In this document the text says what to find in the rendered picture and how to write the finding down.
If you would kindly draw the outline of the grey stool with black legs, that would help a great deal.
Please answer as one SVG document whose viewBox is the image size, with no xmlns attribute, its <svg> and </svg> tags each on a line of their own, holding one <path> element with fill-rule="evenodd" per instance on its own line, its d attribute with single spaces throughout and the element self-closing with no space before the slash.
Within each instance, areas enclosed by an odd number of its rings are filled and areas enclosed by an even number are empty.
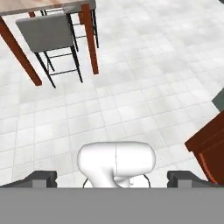
<svg viewBox="0 0 224 224">
<path fill-rule="evenodd" d="M 90 14 L 91 14 L 91 22 L 92 22 L 92 27 L 93 27 L 93 34 L 95 35 L 96 46 L 99 46 L 96 15 L 95 15 L 96 1 L 95 0 L 88 0 L 88 1 L 89 1 L 89 8 L 90 8 Z M 54 13 L 56 11 L 63 11 L 65 14 L 68 15 L 68 21 L 71 25 L 71 32 L 72 32 L 72 36 L 73 36 L 73 41 L 75 43 L 76 50 L 79 50 L 76 39 L 79 39 L 80 36 L 75 35 L 75 32 L 74 32 L 75 24 L 72 22 L 71 15 L 72 14 L 77 14 L 79 16 L 79 20 L 80 20 L 78 25 L 82 25 L 83 24 L 83 22 L 82 22 L 83 16 L 82 16 L 82 12 L 81 12 L 81 5 L 79 3 L 77 3 L 75 6 L 66 6 L 66 7 L 57 8 L 57 9 L 54 9 L 54 10 L 42 10 L 40 13 L 41 13 L 42 16 L 46 16 L 49 13 Z"/>
<path fill-rule="evenodd" d="M 63 71 L 63 74 L 76 71 L 80 82 L 83 82 L 70 25 L 65 14 L 56 13 L 41 17 L 21 18 L 16 21 L 16 25 L 54 88 L 56 86 L 52 77 L 60 73 L 55 73 L 51 59 L 57 58 L 57 55 L 49 57 L 47 54 L 54 50 L 64 48 L 71 50 L 70 55 L 73 56 L 75 69 Z"/>
</svg>

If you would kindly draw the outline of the dark grey cabinet panel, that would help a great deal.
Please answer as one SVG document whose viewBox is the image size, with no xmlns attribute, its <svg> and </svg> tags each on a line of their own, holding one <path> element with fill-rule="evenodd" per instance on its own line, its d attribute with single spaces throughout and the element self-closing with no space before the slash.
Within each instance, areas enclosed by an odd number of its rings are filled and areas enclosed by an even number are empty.
<svg viewBox="0 0 224 224">
<path fill-rule="evenodd" d="M 220 111 L 224 111 L 224 88 L 212 99 L 213 105 Z"/>
</svg>

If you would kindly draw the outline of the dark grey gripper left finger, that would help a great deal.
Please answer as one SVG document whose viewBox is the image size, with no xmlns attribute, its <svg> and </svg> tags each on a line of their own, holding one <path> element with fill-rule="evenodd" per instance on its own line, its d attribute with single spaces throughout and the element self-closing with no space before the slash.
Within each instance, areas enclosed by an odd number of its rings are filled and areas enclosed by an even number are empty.
<svg viewBox="0 0 224 224">
<path fill-rule="evenodd" d="M 2 188 L 20 187 L 20 188 L 56 188 L 58 175 L 56 171 L 34 171 L 27 177 L 2 185 Z"/>
</svg>

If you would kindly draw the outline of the white rounded object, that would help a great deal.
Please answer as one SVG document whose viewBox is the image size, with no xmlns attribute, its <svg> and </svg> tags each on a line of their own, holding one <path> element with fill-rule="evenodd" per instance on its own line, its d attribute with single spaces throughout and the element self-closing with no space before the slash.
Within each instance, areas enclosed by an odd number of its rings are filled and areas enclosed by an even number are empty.
<svg viewBox="0 0 224 224">
<path fill-rule="evenodd" d="M 77 166 L 93 188 L 125 188 L 135 176 L 153 171 L 156 155 L 147 143 L 96 142 L 83 145 Z"/>
</svg>

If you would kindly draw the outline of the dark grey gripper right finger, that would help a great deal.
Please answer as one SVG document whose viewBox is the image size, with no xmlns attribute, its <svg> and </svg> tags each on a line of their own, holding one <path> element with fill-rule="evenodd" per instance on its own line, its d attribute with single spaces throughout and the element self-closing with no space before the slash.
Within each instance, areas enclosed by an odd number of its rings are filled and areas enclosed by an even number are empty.
<svg viewBox="0 0 224 224">
<path fill-rule="evenodd" d="M 174 188 L 202 188 L 202 187 L 220 187 L 220 185 L 202 180 L 191 171 L 168 171 L 167 187 Z"/>
</svg>

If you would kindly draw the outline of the wooden table with red-brown legs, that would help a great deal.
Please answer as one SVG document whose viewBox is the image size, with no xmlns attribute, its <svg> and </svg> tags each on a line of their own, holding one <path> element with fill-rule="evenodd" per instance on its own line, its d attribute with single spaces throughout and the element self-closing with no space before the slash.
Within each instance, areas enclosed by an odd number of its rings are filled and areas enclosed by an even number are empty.
<svg viewBox="0 0 224 224">
<path fill-rule="evenodd" d="M 28 13 L 31 17 L 34 17 L 35 11 L 72 6 L 73 4 L 81 5 L 82 22 L 85 25 L 92 70 L 93 74 L 98 74 L 99 69 L 88 0 L 0 0 L 0 35 L 16 57 L 17 61 L 20 63 L 21 67 L 26 71 L 27 75 L 36 86 L 41 86 L 42 80 L 37 75 L 32 64 L 27 59 L 22 48 L 11 33 L 9 27 L 4 22 L 3 16 Z"/>
</svg>

